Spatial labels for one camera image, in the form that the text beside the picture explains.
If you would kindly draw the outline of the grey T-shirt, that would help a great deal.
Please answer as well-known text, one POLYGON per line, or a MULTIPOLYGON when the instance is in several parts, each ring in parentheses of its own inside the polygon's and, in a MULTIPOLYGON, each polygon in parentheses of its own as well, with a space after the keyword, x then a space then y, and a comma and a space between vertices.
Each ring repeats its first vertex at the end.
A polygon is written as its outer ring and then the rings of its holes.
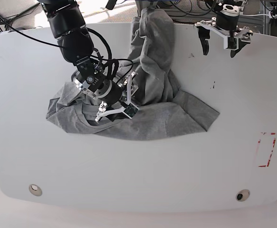
POLYGON ((129 55, 117 72, 137 73, 134 99, 139 105, 132 119, 120 115, 95 121, 100 100, 66 82, 49 101, 46 120, 67 133, 147 141, 206 132, 219 113, 194 95, 181 90, 171 70, 175 27, 161 9, 145 8, 131 23, 129 55))

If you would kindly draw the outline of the left table grommet hole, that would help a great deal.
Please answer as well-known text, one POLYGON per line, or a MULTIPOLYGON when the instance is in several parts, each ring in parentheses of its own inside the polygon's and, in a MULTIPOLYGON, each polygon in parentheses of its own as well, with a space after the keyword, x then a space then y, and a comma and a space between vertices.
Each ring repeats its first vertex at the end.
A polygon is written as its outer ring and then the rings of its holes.
POLYGON ((29 189, 30 193, 36 197, 40 197, 42 195, 41 188, 35 184, 30 184, 28 189, 29 189))

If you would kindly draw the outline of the table grommet hole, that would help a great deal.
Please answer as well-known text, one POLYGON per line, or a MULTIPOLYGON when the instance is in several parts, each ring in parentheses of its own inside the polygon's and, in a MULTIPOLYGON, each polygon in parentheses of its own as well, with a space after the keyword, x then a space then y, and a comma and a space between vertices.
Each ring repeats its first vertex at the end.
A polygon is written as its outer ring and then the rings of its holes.
POLYGON ((29 189, 30 193, 36 197, 40 197, 42 195, 41 188, 35 184, 30 184, 28 189, 29 189))
POLYGON ((243 202, 246 201, 250 196, 250 191, 245 189, 245 190, 240 190, 237 194, 236 194, 236 200, 239 202, 243 202))

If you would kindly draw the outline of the red tape rectangle marker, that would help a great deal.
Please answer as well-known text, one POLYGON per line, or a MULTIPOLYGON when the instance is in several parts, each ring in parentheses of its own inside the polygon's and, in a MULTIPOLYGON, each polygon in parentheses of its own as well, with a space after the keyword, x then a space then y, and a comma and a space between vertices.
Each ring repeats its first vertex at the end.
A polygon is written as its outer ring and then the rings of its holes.
POLYGON ((268 167, 272 158, 277 134, 262 132, 257 144, 256 164, 260 168, 268 167))

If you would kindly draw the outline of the black tripod legs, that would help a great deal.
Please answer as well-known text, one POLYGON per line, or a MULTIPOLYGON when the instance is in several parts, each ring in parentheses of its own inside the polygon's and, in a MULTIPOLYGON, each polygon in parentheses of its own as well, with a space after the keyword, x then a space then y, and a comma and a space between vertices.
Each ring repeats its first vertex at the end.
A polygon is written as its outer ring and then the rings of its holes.
MULTIPOLYGON (((35 16, 44 13, 36 0, 0 0, 0 18, 16 29, 33 29, 37 25, 35 16)), ((0 32, 10 30, 0 20, 0 32)))

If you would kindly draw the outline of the right table grommet hole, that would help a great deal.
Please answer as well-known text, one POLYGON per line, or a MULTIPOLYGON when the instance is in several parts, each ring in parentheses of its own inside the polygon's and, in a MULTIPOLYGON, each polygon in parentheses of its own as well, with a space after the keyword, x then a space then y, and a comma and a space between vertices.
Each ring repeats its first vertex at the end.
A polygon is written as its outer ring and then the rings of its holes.
POLYGON ((237 194, 236 194, 236 200, 239 202, 243 202, 246 201, 250 196, 250 191, 245 189, 245 190, 240 190, 237 194))

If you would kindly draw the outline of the aluminium frame stand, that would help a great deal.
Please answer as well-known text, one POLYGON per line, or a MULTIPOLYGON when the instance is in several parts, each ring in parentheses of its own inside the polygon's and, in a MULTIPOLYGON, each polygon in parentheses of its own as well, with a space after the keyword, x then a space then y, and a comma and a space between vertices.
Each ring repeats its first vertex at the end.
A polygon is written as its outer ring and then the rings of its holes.
POLYGON ((158 4, 158 0, 135 0, 137 9, 140 11, 144 8, 155 8, 158 4))

